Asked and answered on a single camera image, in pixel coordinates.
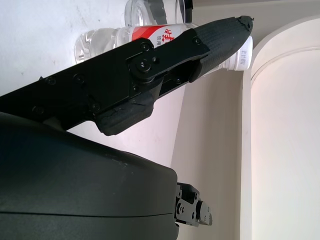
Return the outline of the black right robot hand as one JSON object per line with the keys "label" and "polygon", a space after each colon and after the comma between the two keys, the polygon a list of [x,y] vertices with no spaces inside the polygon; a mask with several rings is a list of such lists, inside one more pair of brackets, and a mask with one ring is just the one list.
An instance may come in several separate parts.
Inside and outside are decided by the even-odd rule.
{"label": "black right robot hand", "polygon": [[92,121],[106,136],[151,116],[159,98],[231,57],[250,16],[185,30],[162,46],[139,37],[0,98],[3,240],[175,240],[211,226],[210,207],[176,172],[69,133]]}

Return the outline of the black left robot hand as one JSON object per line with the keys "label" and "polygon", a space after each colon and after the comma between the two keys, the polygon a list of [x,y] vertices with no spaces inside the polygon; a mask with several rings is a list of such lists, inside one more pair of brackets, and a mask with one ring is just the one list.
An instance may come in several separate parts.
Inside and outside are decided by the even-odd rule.
{"label": "black left robot hand", "polygon": [[152,17],[158,25],[191,23],[192,0],[148,0]]}

